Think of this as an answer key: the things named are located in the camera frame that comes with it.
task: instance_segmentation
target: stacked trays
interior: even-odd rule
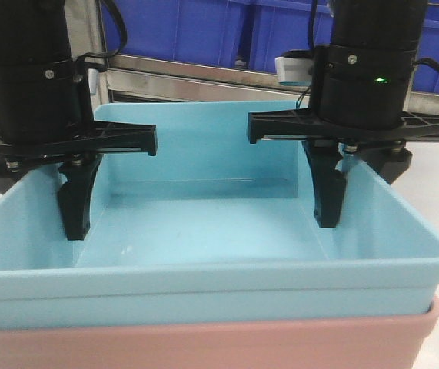
[[[300,143],[246,137],[248,112],[293,107],[100,107],[97,119],[156,124],[158,155],[105,156],[85,241],[65,239],[55,166],[0,200],[0,367],[99,367],[105,346],[106,367],[282,369],[312,350],[301,368],[323,368],[330,349],[336,368],[356,352],[409,368],[439,315],[439,234],[354,158],[340,224],[318,228]]]

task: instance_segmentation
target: bolt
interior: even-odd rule
[[[84,78],[81,75],[75,75],[74,76],[74,83],[75,84],[81,83],[83,79]]]
[[[53,79],[55,77],[55,73],[51,69],[49,69],[45,71],[45,77],[47,79]]]
[[[7,169],[14,173],[19,171],[19,167],[21,166],[19,161],[7,161],[5,164],[7,165]]]
[[[402,151],[402,149],[404,148],[405,144],[402,141],[396,141],[395,144],[397,145],[396,147],[391,149],[391,152],[393,154],[398,154],[399,152]]]
[[[73,157],[73,159],[71,160],[72,165],[74,165],[75,167],[80,167],[84,161],[82,155],[73,154],[72,157]]]
[[[355,154],[356,152],[358,152],[358,146],[356,144],[354,145],[344,144],[344,152],[346,154]]]
[[[349,64],[356,64],[357,62],[358,62],[358,57],[356,55],[354,55],[354,54],[349,55],[349,58],[348,58]]]

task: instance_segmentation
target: tray bottom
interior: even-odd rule
[[[299,198],[116,195],[75,266],[326,260],[311,223]]]

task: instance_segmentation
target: blue storage bin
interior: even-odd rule
[[[128,29],[124,54],[233,67],[252,0],[117,0]],[[104,12],[108,49],[118,33]]]
[[[311,1],[257,0],[256,4],[250,69],[275,72],[274,60],[283,52],[308,48],[306,34]],[[318,6],[317,14],[315,41],[327,44],[332,27],[330,10],[327,6]],[[439,62],[439,8],[430,6],[427,10],[418,57]],[[418,67],[413,89],[439,93],[439,74],[427,66]]]
[[[250,111],[293,101],[112,104],[160,148],[106,155],[85,241],[67,241],[56,166],[0,199],[0,329],[422,314],[439,234],[346,158],[341,222],[320,229],[296,141],[246,137]]]

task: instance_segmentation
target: pink plastic tray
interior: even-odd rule
[[[0,331],[0,369],[411,369],[438,317]]]

